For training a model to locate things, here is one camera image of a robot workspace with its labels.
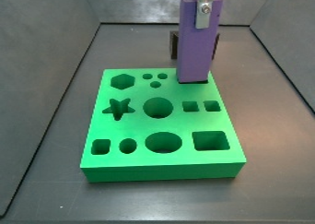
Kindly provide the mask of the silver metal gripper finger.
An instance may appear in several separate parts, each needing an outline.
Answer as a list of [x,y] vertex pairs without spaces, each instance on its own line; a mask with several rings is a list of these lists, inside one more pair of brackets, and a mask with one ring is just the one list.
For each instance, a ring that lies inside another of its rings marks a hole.
[[213,0],[197,0],[197,28],[207,29],[213,12]]

